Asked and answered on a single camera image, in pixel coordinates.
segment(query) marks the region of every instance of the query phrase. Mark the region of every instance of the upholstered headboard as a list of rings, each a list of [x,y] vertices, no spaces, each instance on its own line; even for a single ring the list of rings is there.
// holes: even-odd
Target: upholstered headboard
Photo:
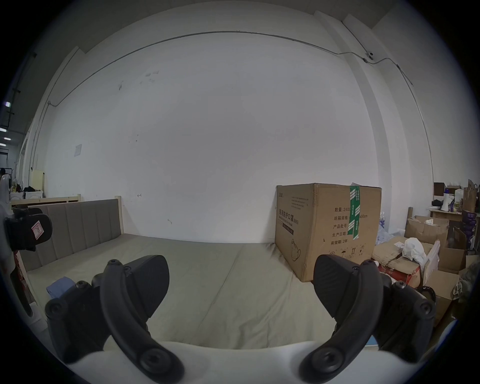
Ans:
[[[52,237],[22,251],[26,271],[117,238],[121,234],[118,199],[36,205],[52,221]]]

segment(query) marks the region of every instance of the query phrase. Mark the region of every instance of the white wall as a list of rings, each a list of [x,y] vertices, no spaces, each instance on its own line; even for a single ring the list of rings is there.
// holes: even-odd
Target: white wall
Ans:
[[[147,44],[225,29],[338,50],[305,13],[195,4],[79,52],[49,100],[58,103]],[[39,137],[34,166],[45,170],[47,196],[121,195],[125,231],[145,236],[268,241],[276,185],[379,183],[369,114],[345,59],[274,37],[192,36],[140,50],[50,107]]]
[[[398,3],[373,31],[413,82],[432,151],[434,181],[480,181],[478,106],[460,66],[436,31]]]
[[[339,20],[320,12],[316,12],[315,17],[325,26],[342,52],[363,52],[358,40]],[[350,15],[344,23],[348,24],[350,19],[370,30]],[[360,87],[372,124],[385,228],[395,232],[405,227],[406,207],[411,205],[411,174],[405,130],[381,66],[367,64],[355,55],[346,55],[345,58]]]

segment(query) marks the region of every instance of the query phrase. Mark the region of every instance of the ceiling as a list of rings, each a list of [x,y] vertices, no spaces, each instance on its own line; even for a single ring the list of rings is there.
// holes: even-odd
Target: ceiling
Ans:
[[[91,33],[78,45],[83,52],[89,51],[105,37],[152,14],[208,1],[225,0],[80,0],[75,10],[78,20],[88,20],[92,25]],[[263,2],[298,11],[314,14],[315,11],[326,13],[338,20],[343,20],[350,13],[362,23],[373,28],[393,7],[397,0],[249,0]]]

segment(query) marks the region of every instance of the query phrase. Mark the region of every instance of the red sticker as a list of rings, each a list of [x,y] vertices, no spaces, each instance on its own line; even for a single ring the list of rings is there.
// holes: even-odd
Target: red sticker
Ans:
[[[33,234],[35,235],[35,239],[38,240],[40,236],[43,235],[43,228],[42,225],[40,224],[40,220],[38,220],[34,226],[32,227]]]

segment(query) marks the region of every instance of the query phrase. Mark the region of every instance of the open cardboard box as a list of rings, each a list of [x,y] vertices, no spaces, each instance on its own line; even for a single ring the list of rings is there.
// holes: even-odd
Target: open cardboard box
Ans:
[[[433,220],[433,225],[427,224],[427,220]],[[427,216],[414,216],[407,220],[405,237],[416,237],[421,243],[435,244],[440,241],[440,254],[447,243],[449,220],[432,218]]]
[[[412,288],[417,288],[422,281],[420,265],[401,256],[405,240],[407,238],[396,236],[390,241],[376,245],[372,259],[378,261],[380,272],[390,275],[395,280],[405,281]],[[438,252],[438,246],[433,249],[432,244],[422,243],[422,245],[427,257],[433,260],[434,253]]]
[[[440,252],[438,270],[459,274],[466,265],[467,237],[458,228],[454,228],[454,248],[443,248]]]
[[[435,321],[433,326],[437,326],[447,312],[448,306],[455,298],[453,291],[457,286],[459,279],[460,276],[458,274],[434,270],[425,283],[426,286],[435,291],[437,297]]]

